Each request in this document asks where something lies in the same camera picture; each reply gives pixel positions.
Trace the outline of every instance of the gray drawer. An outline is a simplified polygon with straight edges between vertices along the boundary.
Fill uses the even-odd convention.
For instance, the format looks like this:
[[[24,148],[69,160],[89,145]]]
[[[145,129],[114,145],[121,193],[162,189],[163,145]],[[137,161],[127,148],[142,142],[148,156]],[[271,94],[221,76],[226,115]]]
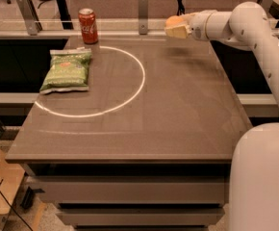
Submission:
[[[29,177],[43,202],[224,204],[222,177]]]
[[[208,226],[224,215],[222,208],[111,208],[71,209],[57,214],[65,225],[117,226]]]

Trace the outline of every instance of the chip bag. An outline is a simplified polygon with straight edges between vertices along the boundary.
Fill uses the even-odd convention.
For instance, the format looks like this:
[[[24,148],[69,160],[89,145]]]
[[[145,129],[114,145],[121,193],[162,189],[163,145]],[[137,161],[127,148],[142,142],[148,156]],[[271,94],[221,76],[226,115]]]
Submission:
[[[91,49],[50,50],[51,67],[40,88],[52,91],[89,90]]]

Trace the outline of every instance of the snack bag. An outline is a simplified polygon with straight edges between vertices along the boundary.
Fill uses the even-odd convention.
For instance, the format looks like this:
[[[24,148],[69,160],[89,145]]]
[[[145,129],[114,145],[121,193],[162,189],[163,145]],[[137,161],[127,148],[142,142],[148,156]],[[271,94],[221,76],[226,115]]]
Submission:
[[[89,90],[90,49],[50,50],[51,67],[40,88],[52,91]]]

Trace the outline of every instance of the red soda can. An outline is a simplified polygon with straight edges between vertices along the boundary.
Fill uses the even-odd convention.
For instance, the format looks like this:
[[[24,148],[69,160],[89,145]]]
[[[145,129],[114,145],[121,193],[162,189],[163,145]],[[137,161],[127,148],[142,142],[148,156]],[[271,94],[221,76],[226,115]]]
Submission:
[[[95,13],[92,9],[81,9],[79,11],[83,42],[87,44],[98,41],[98,31],[95,22]]]

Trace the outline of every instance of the gray tabletop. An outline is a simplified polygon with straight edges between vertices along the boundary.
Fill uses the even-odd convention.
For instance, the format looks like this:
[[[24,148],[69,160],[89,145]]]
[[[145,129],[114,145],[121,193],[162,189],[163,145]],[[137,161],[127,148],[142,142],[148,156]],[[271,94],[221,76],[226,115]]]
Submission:
[[[210,43],[103,37],[86,47],[89,91],[40,95],[8,162],[231,160],[250,123]]]

